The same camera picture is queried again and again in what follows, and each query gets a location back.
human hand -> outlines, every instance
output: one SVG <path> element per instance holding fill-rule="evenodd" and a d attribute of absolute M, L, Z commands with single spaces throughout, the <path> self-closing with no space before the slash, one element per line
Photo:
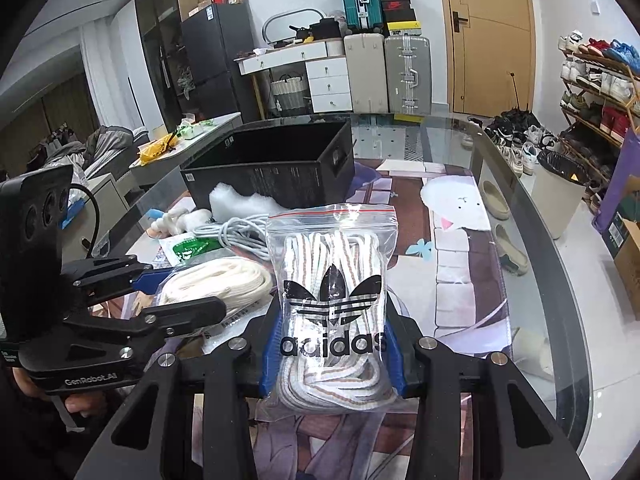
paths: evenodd
<path fill-rule="evenodd" d="M 33 384 L 23 368 L 13 368 L 14 379 L 18 388 L 27 397 L 50 400 L 49 396 Z M 82 416 L 102 415 L 107 409 L 107 400 L 102 392 L 72 394 L 65 399 L 65 407 L 69 413 L 80 413 Z"/>

white curtain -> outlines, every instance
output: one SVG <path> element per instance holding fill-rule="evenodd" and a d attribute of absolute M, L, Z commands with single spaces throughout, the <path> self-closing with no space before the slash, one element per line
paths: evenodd
<path fill-rule="evenodd" d="M 133 130 L 137 125 L 129 117 L 118 85 L 106 18 L 80 27 L 80 49 L 86 80 L 100 124 L 124 126 Z"/>

red sneaker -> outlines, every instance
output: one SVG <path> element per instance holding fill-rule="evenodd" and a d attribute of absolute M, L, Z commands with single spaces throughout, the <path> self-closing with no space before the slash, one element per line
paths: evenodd
<path fill-rule="evenodd" d="M 629 120 L 629 116 L 624 112 L 619 112 L 617 110 L 616 112 L 616 120 L 611 127 L 611 137 L 616 139 L 618 142 L 624 142 L 625 135 L 631 127 L 631 121 Z"/>
<path fill-rule="evenodd" d="M 615 112 L 617 112 L 617 110 L 615 108 L 611 108 L 610 106 L 605 106 L 602 109 L 602 121 L 600 122 L 600 129 L 606 134 L 611 133 L 613 123 L 617 118 L 616 115 L 614 115 Z"/>
<path fill-rule="evenodd" d="M 591 54 L 592 56 L 604 57 L 602 51 L 607 48 L 611 48 L 611 45 L 606 41 L 596 41 L 593 38 L 589 38 L 589 44 L 587 45 L 587 54 Z"/>

door frame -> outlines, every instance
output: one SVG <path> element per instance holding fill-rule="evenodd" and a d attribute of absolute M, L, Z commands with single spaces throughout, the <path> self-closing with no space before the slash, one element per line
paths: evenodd
<path fill-rule="evenodd" d="M 529 28 L 531 31 L 531 72 L 529 75 L 529 102 L 527 105 L 532 109 L 536 90 L 536 19 L 533 10 L 533 0 L 528 0 L 528 2 Z M 442 10 L 444 12 L 444 31 L 447 40 L 447 102 L 449 104 L 449 111 L 452 112 L 454 103 L 453 21 L 449 0 L 442 0 Z"/>

refrigerator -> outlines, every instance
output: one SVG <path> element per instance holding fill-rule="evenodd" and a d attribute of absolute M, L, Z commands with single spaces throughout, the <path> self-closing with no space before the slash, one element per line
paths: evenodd
<path fill-rule="evenodd" d="M 260 120 L 251 76 L 234 59 L 254 49 L 247 4 L 212 4 L 182 22 L 193 90 L 206 119 L 233 112 L 242 122 Z"/>

